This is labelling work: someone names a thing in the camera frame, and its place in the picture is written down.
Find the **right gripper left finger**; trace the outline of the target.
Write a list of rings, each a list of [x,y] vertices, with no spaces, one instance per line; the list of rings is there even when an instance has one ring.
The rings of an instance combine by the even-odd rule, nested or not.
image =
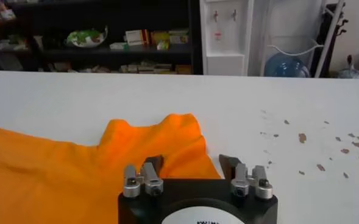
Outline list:
[[[144,186],[146,194],[157,197],[163,193],[163,180],[159,177],[164,159],[161,155],[148,157],[137,173],[134,165],[128,165],[124,169],[123,196],[136,198],[141,195],[141,187]]]

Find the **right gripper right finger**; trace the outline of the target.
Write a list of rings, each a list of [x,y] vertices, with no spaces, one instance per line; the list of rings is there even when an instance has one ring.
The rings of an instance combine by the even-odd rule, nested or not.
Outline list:
[[[229,180],[231,193],[239,198],[246,198],[250,188],[254,190],[255,197],[261,200],[270,200],[273,197],[273,186],[269,182],[264,166],[256,165],[252,173],[238,158],[219,155],[219,163],[224,178]]]

